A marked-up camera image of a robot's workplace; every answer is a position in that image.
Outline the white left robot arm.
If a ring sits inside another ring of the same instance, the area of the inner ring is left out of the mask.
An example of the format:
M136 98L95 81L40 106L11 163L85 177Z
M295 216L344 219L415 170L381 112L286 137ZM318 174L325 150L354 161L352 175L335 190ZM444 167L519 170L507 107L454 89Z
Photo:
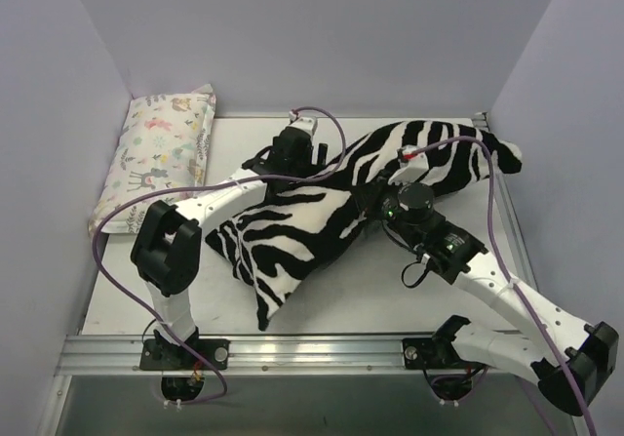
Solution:
M200 266L206 234L269 195L286 190L292 178L313 178L327 164L328 146L313 153L309 136L276 137L216 190L205 189L176 204L161 200L146 211L130 259L147 284L158 314L162 356L176 369L197 357L198 327L191 314L189 287Z

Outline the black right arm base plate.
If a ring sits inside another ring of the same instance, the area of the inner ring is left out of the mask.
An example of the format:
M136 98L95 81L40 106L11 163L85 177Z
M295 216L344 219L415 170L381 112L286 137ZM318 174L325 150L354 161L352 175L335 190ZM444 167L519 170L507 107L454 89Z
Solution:
M450 348L438 345L430 337L406 337L402 340L402 351L404 367L412 371L474 371L484 366L461 359Z

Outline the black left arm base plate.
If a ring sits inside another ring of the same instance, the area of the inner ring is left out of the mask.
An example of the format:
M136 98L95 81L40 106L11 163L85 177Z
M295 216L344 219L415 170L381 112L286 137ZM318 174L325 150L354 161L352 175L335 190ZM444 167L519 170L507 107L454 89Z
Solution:
M199 338L191 347L217 370L227 369L230 341L224 338ZM177 344L150 338L143 344L138 368L142 371L190 371L208 367Z

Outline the zebra pillowcase with grey lining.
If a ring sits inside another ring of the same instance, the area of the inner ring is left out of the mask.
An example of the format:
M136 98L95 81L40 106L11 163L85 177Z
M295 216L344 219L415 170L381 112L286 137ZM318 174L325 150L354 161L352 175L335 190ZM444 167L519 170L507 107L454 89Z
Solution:
M489 177L495 169L521 171L520 148L494 133L439 120L399 121L352 141L333 157L320 181L295 183L210 231L206 244L230 263L234 279L253 289L258 328L315 271L333 263L356 241L371 219L358 191L400 168L398 151L426 148L417 180L444 197Z

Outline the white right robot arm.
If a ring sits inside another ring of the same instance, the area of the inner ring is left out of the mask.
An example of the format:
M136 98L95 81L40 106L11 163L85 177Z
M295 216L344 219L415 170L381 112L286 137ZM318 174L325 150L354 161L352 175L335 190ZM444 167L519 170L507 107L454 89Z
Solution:
M574 316L504 270L495 253L434 208L433 190L382 179L358 186L368 218L396 233L426 272L480 300L515 329L513 335L454 315L433 334L435 360L471 362L534 384L557 409L582 416L614 371L619 334L606 322Z

